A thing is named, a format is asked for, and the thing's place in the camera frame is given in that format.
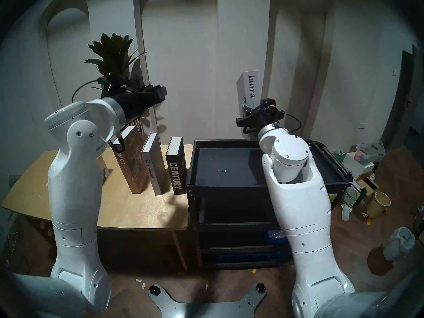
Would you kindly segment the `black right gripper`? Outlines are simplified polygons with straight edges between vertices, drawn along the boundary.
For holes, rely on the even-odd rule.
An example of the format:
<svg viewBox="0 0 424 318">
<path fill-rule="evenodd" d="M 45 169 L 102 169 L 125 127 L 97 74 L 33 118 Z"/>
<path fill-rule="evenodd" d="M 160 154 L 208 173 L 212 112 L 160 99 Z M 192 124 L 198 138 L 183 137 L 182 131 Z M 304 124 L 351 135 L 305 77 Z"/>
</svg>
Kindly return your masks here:
<svg viewBox="0 0 424 318">
<path fill-rule="evenodd" d="M 244 134 L 259 133 L 265 126 L 278 123 L 285 116 L 277 108 L 251 108 L 243 101 L 243 117 L 236 119 L 236 125 L 242 127 Z"/>
</svg>

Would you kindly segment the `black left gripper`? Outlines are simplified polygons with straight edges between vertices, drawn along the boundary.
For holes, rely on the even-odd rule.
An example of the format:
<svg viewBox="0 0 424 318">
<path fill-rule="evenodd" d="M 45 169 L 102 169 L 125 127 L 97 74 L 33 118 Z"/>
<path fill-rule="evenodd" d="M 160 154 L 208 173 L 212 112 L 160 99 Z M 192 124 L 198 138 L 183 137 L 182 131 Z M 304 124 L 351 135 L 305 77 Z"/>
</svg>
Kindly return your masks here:
<svg viewBox="0 0 424 318">
<path fill-rule="evenodd" d="M 115 96 L 125 115 L 125 121 L 140 118 L 146 110 L 165 101 L 167 89 L 165 86 L 147 86 L 141 92 L 125 91 Z"/>
</svg>

